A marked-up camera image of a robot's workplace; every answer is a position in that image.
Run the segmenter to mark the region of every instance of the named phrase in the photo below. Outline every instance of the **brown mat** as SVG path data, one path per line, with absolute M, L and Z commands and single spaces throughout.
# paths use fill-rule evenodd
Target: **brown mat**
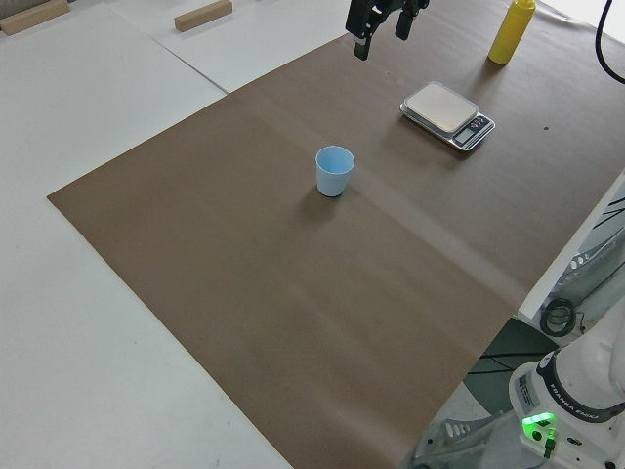
M 537 15 L 499 68 L 504 13 L 433 2 L 367 63 L 341 38 L 50 196 L 297 469 L 395 467 L 623 168 L 593 30 Z M 400 117 L 431 80 L 497 122 L 469 158 Z

